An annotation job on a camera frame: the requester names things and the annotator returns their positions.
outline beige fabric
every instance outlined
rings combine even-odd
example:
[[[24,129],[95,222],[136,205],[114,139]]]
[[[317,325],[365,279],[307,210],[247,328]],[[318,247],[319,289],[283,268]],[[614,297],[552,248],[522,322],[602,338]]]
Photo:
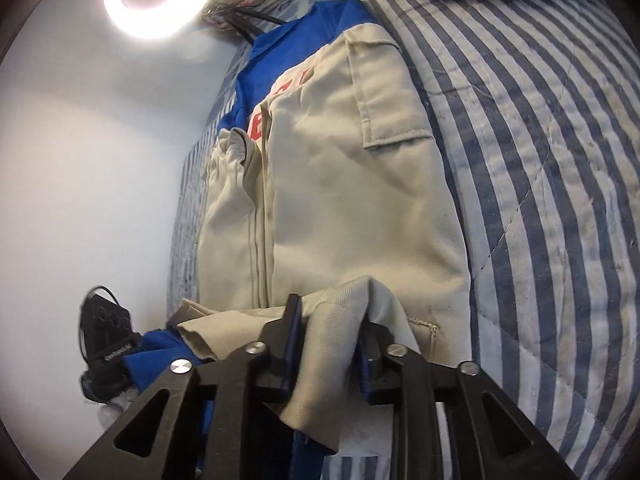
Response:
[[[398,297],[434,361],[469,359],[462,231],[388,33],[357,25],[287,70],[249,130],[257,144],[222,130],[210,161],[198,241],[203,306],[277,306],[291,292],[369,275]]]
[[[300,371],[291,399],[280,413],[281,420],[335,451],[342,447],[353,453],[364,443],[367,452],[388,456],[388,440],[371,440],[370,436],[390,434],[389,411],[363,406],[353,398],[359,396],[356,391],[349,400],[345,393],[365,313],[372,322],[387,326],[396,342],[418,351],[402,306],[386,286],[368,276],[309,294],[302,299],[302,306],[306,334]],[[236,348],[257,340],[265,323],[279,319],[283,312],[283,306],[211,312],[180,324],[178,330],[198,357],[224,359]],[[347,412],[343,420],[346,402],[357,410]],[[343,434],[340,442],[343,427],[350,435]],[[384,428],[388,428],[386,433],[374,431]]]

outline striped mattress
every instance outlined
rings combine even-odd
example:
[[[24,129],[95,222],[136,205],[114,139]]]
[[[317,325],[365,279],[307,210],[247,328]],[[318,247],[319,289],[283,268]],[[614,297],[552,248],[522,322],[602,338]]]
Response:
[[[606,478],[640,418],[638,53],[602,0],[361,1],[401,45],[442,152],[475,361],[579,477]],[[185,163],[170,310],[197,299],[202,170],[236,68]],[[388,460],[329,458],[323,477],[388,478]]]

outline white wall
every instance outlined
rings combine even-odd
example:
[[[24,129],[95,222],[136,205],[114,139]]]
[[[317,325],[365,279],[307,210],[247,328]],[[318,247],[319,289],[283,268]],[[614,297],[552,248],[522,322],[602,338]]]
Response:
[[[137,43],[102,0],[44,0],[0,65],[0,416],[42,480],[101,433],[78,383],[86,290],[140,332],[164,321],[182,162],[235,49]]]

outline glowing white ring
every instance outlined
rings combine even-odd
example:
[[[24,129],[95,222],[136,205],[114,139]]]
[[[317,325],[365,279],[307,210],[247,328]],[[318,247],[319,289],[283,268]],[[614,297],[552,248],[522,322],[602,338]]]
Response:
[[[104,0],[118,28],[136,38],[164,38],[191,21],[208,0],[167,0],[152,9],[129,9],[122,0]]]

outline striped bed sheet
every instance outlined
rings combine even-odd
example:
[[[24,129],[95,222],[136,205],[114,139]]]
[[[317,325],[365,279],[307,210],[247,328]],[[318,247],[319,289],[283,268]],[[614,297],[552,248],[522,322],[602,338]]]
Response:
[[[640,418],[638,53],[602,0],[361,1],[401,45],[443,155],[474,359],[579,477],[606,478]],[[185,164],[188,250],[174,238],[172,285],[194,299],[204,192],[187,170],[215,122]],[[328,458],[322,476],[388,478],[388,460]]]

